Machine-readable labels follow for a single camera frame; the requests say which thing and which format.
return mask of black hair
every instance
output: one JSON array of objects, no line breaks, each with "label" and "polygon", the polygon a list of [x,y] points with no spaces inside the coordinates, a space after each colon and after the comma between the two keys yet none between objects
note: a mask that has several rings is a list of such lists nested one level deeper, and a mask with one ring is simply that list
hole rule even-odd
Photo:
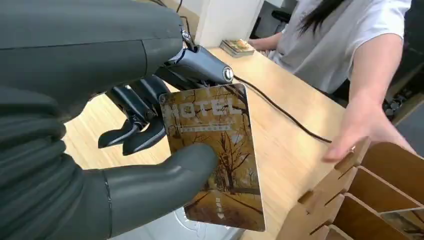
[{"label": "black hair", "polygon": [[310,27],[315,35],[318,27],[324,20],[336,10],[344,0],[322,0],[322,2],[310,12],[300,23],[300,35],[304,34]]}]

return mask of white pillar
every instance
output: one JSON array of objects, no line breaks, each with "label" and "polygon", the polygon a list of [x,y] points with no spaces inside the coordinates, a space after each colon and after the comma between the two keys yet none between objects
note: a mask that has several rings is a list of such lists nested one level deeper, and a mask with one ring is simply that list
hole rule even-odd
[{"label": "white pillar", "polygon": [[203,1],[195,42],[206,48],[222,40],[248,39],[264,0]]}]

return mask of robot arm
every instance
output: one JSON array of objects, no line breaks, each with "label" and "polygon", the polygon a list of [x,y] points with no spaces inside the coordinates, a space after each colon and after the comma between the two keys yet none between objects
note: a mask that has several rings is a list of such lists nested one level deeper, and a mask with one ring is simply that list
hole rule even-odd
[{"label": "robot arm", "polygon": [[128,119],[99,147],[135,153],[165,135],[162,80],[180,90],[231,82],[204,48],[183,48],[181,29],[172,10],[131,0],[0,3],[0,239],[107,239],[196,195],[217,165],[207,145],[159,165],[82,170],[61,141],[63,122],[106,93]]}]

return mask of human hand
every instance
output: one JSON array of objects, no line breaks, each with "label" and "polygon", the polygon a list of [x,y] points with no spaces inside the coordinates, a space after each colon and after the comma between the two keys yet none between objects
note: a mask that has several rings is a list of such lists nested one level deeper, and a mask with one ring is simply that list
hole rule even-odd
[{"label": "human hand", "polygon": [[351,101],[346,108],[339,135],[329,146],[323,162],[342,160],[361,139],[369,137],[372,143],[390,142],[416,154],[411,145],[387,119],[378,104],[364,105],[363,101]]},{"label": "human hand", "polygon": [[258,50],[259,46],[258,46],[258,40],[257,39],[249,39],[249,40],[247,40],[247,43],[250,44],[257,51],[259,51]]}]

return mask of white t-shirt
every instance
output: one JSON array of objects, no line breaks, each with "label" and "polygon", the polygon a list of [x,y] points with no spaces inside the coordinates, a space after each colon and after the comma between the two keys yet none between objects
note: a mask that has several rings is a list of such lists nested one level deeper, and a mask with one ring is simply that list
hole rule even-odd
[{"label": "white t-shirt", "polygon": [[299,0],[268,58],[311,86],[332,93],[350,77],[355,50],[379,35],[404,36],[411,0],[345,0],[318,27],[299,37],[302,19],[322,0]]}]

